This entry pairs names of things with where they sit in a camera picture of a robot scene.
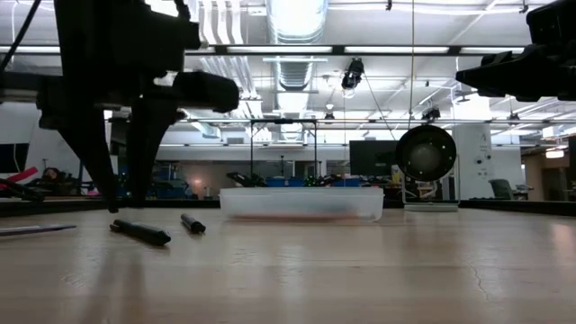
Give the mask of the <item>black pen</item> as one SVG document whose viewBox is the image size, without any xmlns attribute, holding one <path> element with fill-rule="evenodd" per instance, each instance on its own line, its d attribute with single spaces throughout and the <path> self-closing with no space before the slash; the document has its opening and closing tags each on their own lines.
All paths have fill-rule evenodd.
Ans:
<svg viewBox="0 0 576 324">
<path fill-rule="evenodd" d="M 194 235 L 202 235 L 206 231 L 206 227 L 202 223 L 186 213 L 181 215 L 181 222 Z"/>
<path fill-rule="evenodd" d="M 158 247 L 162 247 L 172 240 L 167 231 L 139 222 L 114 220 L 110 225 L 110 229 L 113 232 L 123 233 L 124 235 Z"/>
</svg>

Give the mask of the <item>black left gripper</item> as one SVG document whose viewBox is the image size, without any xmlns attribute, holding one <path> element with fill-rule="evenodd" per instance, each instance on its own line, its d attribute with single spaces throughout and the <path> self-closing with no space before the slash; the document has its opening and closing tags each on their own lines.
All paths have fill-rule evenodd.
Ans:
<svg viewBox="0 0 576 324">
<path fill-rule="evenodd" d="M 232 79 L 185 71 L 184 50 L 203 45 L 185 0 L 172 1 L 175 15 L 158 13 L 145 0 L 54 0 L 60 75 L 8 69 L 22 49 L 23 31 L 0 61 L 0 104 L 35 102 L 40 127 L 60 134 L 109 212 L 118 211 L 118 183 L 99 108 L 135 104 L 126 134 L 126 190 L 131 205 L 143 207 L 159 145 L 177 121 L 177 109 L 229 113 L 239 105 Z"/>
</svg>

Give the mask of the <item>black computer monitor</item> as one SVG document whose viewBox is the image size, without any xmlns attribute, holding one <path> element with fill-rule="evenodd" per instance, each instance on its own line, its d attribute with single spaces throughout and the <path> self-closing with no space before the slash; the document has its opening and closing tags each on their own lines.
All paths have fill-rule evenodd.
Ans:
<svg viewBox="0 0 576 324">
<path fill-rule="evenodd" d="M 390 176 L 396 164 L 394 140 L 351 140 L 350 174 L 353 176 Z"/>
</svg>

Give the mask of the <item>black table frame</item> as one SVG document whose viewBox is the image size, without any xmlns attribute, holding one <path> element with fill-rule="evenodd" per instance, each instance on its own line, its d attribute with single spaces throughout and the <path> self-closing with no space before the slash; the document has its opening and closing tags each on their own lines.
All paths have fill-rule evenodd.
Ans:
<svg viewBox="0 0 576 324">
<path fill-rule="evenodd" d="M 217 209 L 221 207 L 219 201 L 193 200 L 149 200 L 145 202 L 144 206 L 146 208 L 179 209 Z M 471 200 L 460 201 L 459 207 L 464 209 L 524 212 L 576 217 L 576 202 Z M 107 212 L 108 205 L 105 201 L 100 199 L 47 200 L 44 202 L 0 201 L 0 218 L 95 210 L 104 210 Z"/>
</svg>

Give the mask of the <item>grey office chair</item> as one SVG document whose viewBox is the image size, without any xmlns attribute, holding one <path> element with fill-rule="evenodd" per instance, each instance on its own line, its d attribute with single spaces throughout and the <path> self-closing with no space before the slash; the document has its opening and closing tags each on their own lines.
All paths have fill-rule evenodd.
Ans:
<svg viewBox="0 0 576 324">
<path fill-rule="evenodd" d="M 489 181 L 494 198 L 497 200 L 513 200 L 514 193 L 507 179 L 491 179 Z"/>
</svg>

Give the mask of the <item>black long spotlight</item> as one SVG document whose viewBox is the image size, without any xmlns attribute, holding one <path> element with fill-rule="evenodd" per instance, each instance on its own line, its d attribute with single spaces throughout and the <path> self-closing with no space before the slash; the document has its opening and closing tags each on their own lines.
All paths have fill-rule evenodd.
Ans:
<svg viewBox="0 0 576 324">
<path fill-rule="evenodd" d="M 341 86 L 344 90 L 354 90 L 362 81 L 365 73 L 364 63 L 360 58 L 352 58 L 343 75 Z"/>
</svg>

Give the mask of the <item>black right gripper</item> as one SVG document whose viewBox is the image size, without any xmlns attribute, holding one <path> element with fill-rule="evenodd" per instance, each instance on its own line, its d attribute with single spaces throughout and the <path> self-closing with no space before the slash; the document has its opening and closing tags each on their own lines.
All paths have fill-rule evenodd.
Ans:
<svg viewBox="0 0 576 324">
<path fill-rule="evenodd" d="M 535 100 L 536 96 L 527 90 L 522 76 L 522 68 L 527 65 L 526 57 L 535 49 L 524 47 L 520 54 L 503 51 L 483 56 L 478 67 L 458 71 L 455 79 L 475 88 L 479 96 L 510 95 L 517 100 Z M 576 102 L 576 40 L 539 45 L 536 53 L 542 59 L 536 73 L 540 95 Z"/>
</svg>

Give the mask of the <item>black light fixture rail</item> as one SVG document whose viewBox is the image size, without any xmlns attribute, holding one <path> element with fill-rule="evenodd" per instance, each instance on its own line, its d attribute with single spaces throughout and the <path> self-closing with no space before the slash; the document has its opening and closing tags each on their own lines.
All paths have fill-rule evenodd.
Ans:
<svg viewBox="0 0 576 324">
<path fill-rule="evenodd" d="M 211 45 L 184 49 L 186 56 L 484 56 L 510 51 L 520 54 L 523 46 L 488 45 Z"/>
</svg>

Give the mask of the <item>clear plastic supply box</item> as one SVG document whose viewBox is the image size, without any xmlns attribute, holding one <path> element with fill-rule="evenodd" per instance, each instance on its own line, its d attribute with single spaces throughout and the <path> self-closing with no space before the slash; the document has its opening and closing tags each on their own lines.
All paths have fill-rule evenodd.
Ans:
<svg viewBox="0 0 576 324">
<path fill-rule="evenodd" d="M 220 191 L 220 209 L 229 217 L 248 214 L 352 214 L 382 217 L 383 189 L 378 187 L 242 187 Z"/>
</svg>

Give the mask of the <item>black flat screen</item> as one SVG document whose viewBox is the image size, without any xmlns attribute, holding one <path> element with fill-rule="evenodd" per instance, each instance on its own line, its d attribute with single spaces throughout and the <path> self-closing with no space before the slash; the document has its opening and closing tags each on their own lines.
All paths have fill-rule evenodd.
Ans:
<svg viewBox="0 0 576 324">
<path fill-rule="evenodd" d="M 0 144 L 0 174 L 20 173 L 25 169 L 28 143 Z"/>
</svg>

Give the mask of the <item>black robot rig frame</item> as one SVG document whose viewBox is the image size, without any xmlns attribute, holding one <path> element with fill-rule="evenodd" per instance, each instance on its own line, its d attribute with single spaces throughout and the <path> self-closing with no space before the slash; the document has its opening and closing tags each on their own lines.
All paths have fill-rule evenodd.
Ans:
<svg viewBox="0 0 576 324">
<path fill-rule="evenodd" d="M 278 119 L 251 119 L 249 120 L 250 123 L 250 134 L 249 134 L 249 139 L 250 139 L 250 143 L 249 143 L 249 147 L 250 147 L 250 178 L 251 178 L 251 182 L 253 183 L 254 187 L 256 187 L 256 184 L 258 185 L 262 185 L 261 187 L 269 187 L 269 183 L 266 181 L 265 178 L 261 177 L 260 175 L 256 175 L 256 173 L 254 173 L 255 171 L 255 167 L 254 167 L 254 137 L 256 133 L 259 133 L 261 131 L 261 129 L 258 129 L 256 131 L 256 133 L 254 133 L 254 128 L 256 124 L 261 124 L 263 126 L 263 128 L 266 127 L 266 125 L 268 123 L 273 123 L 275 125 L 292 125 L 292 124 L 296 124 L 299 123 L 301 125 L 303 124 L 311 124 L 313 125 L 313 137 L 314 137 L 314 143 L 313 143 L 313 153 L 314 153 L 314 159 L 313 159 L 313 175 L 315 178 L 319 177 L 319 161 L 318 161 L 318 120 L 315 119 L 287 119 L 287 118 L 278 118 Z M 283 179 L 283 186 L 289 186 L 289 179 L 288 177 L 286 177 L 285 175 L 285 163 L 284 163 L 284 155 L 280 155 L 280 173 L 281 173 L 281 179 Z"/>
</svg>

